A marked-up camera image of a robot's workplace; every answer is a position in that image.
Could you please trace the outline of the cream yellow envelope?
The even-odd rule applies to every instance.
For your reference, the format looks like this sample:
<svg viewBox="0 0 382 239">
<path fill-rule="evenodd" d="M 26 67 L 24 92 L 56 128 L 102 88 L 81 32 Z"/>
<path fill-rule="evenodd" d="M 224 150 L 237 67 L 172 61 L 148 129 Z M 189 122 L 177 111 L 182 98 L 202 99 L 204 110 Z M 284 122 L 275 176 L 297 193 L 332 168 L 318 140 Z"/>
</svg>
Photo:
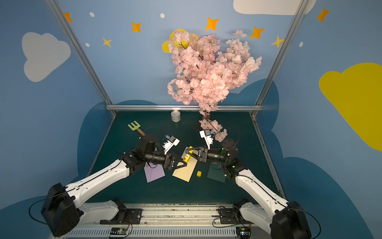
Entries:
<svg viewBox="0 0 382 239">
<path fill-rule="evenodd" d="M 182 154 L 182 160 L 183 162 L 186 162 L 184 160 L 184 158 L 186 157 L 186 149 L 188 149 L 188 147 L 185 148 L 183 154 Z M 195 167 L 197 165 L 197 160 L 195 158 L 193 158 L 192 156 L 189 158 L 189 160 L 186 162 L 187 163 L 187 166 L 186 167 L 182 167 L 180 169 L 176 169 L 172 176 L 176 177 L 176 178 L 179 178 L 181 180 L 184 180 L 186 182 L 189 182 L 193 173 L 194 173 L 194 170 L 195 170 Z"/>
</svg>

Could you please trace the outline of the purple envelope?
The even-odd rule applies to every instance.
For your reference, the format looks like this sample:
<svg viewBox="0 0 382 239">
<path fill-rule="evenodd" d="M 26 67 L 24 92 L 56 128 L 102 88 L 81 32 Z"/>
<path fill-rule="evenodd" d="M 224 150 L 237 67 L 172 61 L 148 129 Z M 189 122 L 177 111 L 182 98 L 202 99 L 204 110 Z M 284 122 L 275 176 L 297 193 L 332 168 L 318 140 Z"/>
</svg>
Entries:
<svg viewBox="0 0 382 239">
<path fill-rule="evenodd" d="M 146 163 L 144 171 L 148 183 L 165 176 L 163 166 L 160 164 Z"/>
</svg>

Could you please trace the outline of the dark green envelope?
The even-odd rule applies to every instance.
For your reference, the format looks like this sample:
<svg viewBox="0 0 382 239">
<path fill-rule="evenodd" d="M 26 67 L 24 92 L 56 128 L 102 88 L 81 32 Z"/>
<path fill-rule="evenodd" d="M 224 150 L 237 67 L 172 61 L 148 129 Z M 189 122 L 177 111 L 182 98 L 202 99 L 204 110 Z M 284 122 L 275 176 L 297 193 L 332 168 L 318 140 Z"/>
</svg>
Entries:
<svg viewBox="0 0 382 239">
<path fill-rule="evenodd" d="M 222 163 L 220 162 L 211 162 L 207 178 L 225 183 L 226 177 L 222 171 Z"/>
</svg>

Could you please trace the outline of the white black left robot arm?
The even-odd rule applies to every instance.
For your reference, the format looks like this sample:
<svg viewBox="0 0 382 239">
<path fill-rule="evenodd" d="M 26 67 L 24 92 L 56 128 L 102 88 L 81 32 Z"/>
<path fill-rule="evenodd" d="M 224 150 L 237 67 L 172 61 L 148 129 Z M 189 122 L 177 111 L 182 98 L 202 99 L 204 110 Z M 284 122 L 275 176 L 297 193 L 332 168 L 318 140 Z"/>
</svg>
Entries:
<svg viewBox="0 0 382 239">
<path fill-rule="evenodd" d="M 91 197 L 111 184 L 124 179 L 153 163 L 167 170 L 176 170 L 187 163 L 176 154 L 160 149 L 157 138 L 147 134 L 139 145 L 123 153 L 116 161 L 100 171 L 77 182 L 63 186 L 53 185 L 44 200 L 41 214 L 55 237 L 70 232 L 84 217 L 80 207 Z"/>
</svg>

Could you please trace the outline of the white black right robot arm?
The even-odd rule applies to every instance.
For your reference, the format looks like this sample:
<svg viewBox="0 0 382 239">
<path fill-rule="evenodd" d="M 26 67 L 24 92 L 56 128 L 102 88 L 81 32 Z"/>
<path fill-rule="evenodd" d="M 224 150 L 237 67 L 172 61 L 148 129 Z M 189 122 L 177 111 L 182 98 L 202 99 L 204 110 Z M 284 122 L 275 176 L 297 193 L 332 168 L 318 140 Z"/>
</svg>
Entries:
<svg viewBox="0 0 382 239">
<path fill-rule="evenodd" d="M 233 180 L 258 204 L 242 200 L 235 205 L 243 220 L 267 232 L 273 239 L 310 239 L 312 237 L 302 206 L 289 202 L 269 189 L 238 158 L 238 149 L 231 139 L 220 148 L 196 147 L 188 151 L 193 158 L 219 162 L 225 177 Z"/>
</svg>

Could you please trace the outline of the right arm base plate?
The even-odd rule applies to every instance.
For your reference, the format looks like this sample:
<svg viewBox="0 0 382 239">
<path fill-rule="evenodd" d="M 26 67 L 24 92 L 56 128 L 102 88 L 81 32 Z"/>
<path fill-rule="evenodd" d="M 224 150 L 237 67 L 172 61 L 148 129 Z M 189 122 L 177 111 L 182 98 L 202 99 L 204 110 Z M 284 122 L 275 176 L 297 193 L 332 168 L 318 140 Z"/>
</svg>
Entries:
<svg viewBox="0 0 382 239">
<path fill-rule="evenodd" d="M 240 212 L 233 208 L 219 207 L 217 209 L 219 214 L 220 223 L 223 225 L 245 224 L 249 225 L 250 222 L 244 220 Z"/>
</svg>

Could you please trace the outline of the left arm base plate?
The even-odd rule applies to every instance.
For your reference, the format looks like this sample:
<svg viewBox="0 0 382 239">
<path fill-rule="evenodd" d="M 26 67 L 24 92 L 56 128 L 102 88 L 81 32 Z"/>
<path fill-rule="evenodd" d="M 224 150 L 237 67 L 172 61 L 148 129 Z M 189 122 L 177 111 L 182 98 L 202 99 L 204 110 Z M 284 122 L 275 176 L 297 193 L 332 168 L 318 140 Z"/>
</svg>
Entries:
<svg viewBox="0 0 382 239">
<path fill-rule="evenodd" d="M 101 225 L 139 225 L 142 217 L 142 209 L 122 209 L 110 220 L 100 220 Z"/>
</svg>

